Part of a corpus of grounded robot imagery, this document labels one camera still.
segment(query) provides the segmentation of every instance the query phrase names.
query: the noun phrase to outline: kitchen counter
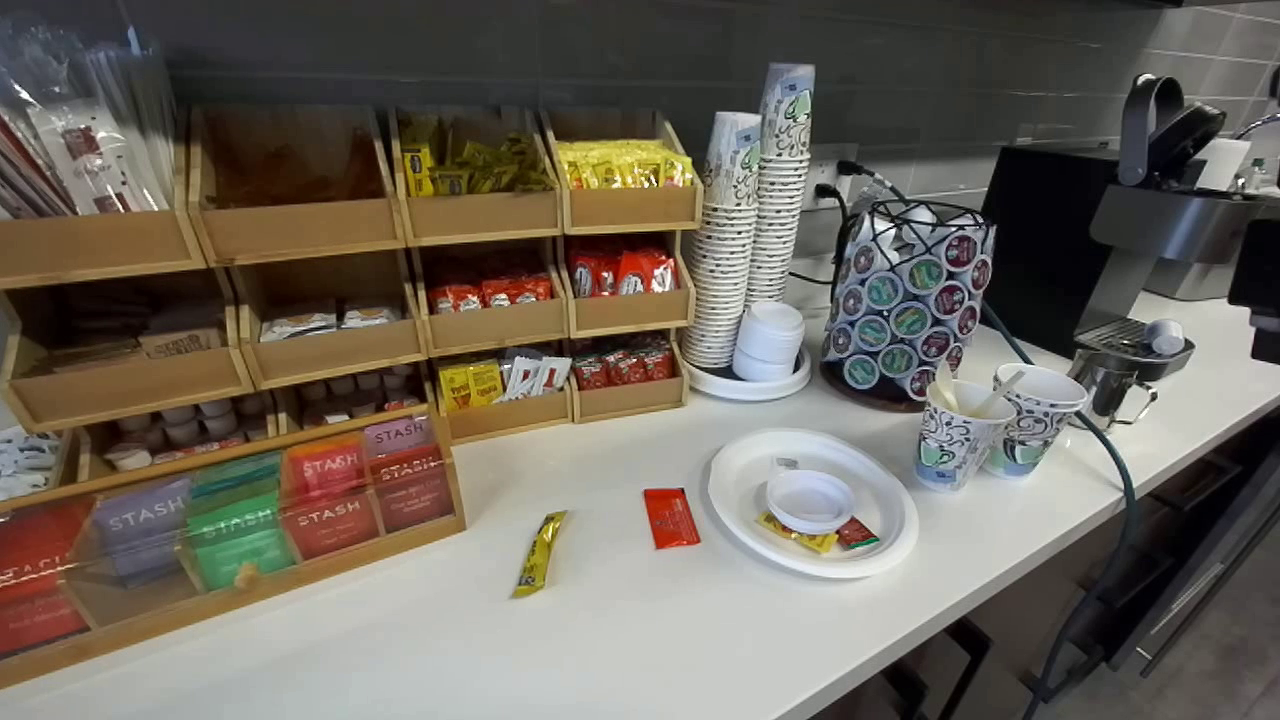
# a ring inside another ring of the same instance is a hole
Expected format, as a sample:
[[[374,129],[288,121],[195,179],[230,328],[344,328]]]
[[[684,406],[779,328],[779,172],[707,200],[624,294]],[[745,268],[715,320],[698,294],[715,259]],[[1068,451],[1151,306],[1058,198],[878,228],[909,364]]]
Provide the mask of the kitchen counter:
[[[1199,345],[1114,440],[1139,491],[1280,406],[1248,360],[1248,314],[1146,297]],[[981,328],[962,375],[1014,360]],[[469,533],[244,613],[0,692],[0,717],[813,717],[1122,510],[1116,473],[1065,434],[1030,482],[915,491],[922,545],[889,578],[806,580],[745,551],[706,499],[713,451],[753,430],[846,438],[897,477],[922,417],[869,412],[825,379],[779,406],[466,443]],[[700,545],[657,551],[641,488],[684,486]],[[552,580],[510,602],[527,538],[569,510]]]

